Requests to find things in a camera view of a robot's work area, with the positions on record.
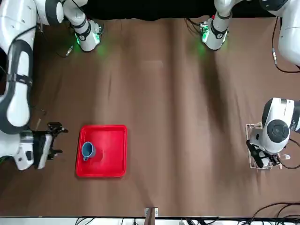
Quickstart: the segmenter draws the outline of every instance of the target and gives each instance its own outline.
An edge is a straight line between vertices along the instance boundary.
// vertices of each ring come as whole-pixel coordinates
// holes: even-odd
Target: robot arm
[[[290,131],[300,133],[300,102],[270,99],[263,110],[262,127],[252,129],[247,140],[250,153],[260,168],[270,161],[273,165],[279,164],[278,153],[288,143]]]
[[[92,51],[100,43],[100,33],[103,29],[93,20],[88,20],[83,11],[78,8],[87,2],[88,0],[66,0],[63,2],[64,14],[75,30],[77,42],[84,52]]]
[[[232,18],[232,8],[243,0],[215,0],[217,10],[214,18],[207,22],[207,30],[203,35],[203,42],[212,50],[218,50],[225,41],[230,19]]]
[[[31,165],[41,169],[61,150],[53,150],[59,133],[68,130],[49,123],[47,131],[26,130],[30,119],[33,41],[36,24],[57,25],[64,14],[70,20],[81,48],[91,51],[100,42],[99,25],[87,20],[79,6],[87,0],[2,0],[0,1],[0,47],[8,58],[6,89],[0,96],[0,158],[13,157],[19,170]]]
[[[288,61],[300,66],[300,1],[260,0],[260,4],[273,15],[282,17],[279,52]]]

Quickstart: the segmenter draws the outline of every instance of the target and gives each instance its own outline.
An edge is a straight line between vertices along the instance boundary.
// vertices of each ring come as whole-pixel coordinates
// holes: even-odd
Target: brown fabric surface
[[[300,170],[252,170],[245,144],[245,124],[261,120],[270,98],[299,97],[300,76],[273,65],[274,22],[232,19],[217,52],[191,36],[182,19],[106,22],[101,46],[90,53],[76,46],[66,59],[37,37],[32,102],[48,111],[44,127],[60,121],[69,133],[55,144],[64,153],[43,170],[0,166],[0,215],[143,216],[154,206],[161,216],[242,217],[269,203],[297,201]],[[64,27],[46,31],[66,52]],[[280,56],[278,63],[296,69]],[[34,112],[33,122],[38,117]],[[122,179],[76,178],[84,124],[127,126]],[[286,152],[288,164],[300,162],[293,144]]]

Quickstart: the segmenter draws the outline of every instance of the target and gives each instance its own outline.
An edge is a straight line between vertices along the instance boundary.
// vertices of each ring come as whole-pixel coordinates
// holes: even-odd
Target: white floor
[[[77,218],[0,218],[0,225],[75,225]],[[86,219],[79,225],[87,224],[91,219]],[[96,218],[89,225],[121,225],[122,219]],[[133,219],[124,219],[123,225],[133,225]],[[143,225],[144,219],[137,219],[138,225]],[[155,225],[188,225],[185,220],[165,220],[157,218]],[[217,221],[214,225],[238,225],[237,221]],[[251,225],[263,225],[255,221]]]

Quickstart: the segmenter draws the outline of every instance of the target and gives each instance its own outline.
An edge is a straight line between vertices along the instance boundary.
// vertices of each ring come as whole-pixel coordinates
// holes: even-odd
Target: blue mug
[[[96,154],[96,149],[91,142],[86,142],[81,148],[81,153],[83,155],[83,160],[88,161],[89,158],[92,158]]]

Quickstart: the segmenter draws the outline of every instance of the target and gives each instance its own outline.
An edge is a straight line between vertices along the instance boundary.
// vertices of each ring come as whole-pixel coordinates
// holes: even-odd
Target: red tray
[[[81,148],[91,142],[96,154],[83,160]],[[78,177],[122,177],[126,171],[127,128],[124,125],[86,125],[80,130],[76,159]]]

